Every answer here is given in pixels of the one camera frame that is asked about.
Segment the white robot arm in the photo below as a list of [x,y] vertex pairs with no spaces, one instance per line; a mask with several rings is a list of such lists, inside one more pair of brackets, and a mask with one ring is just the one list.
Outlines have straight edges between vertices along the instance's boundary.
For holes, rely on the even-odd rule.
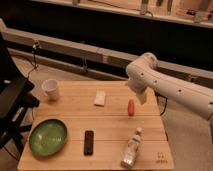
[[160,73],[156,70],[157,65],[156,56],[150,52],[129,63],[126,73],[130,89],[136,94],[142,94],[150,87],[206,120],[213,117],[213,89]]

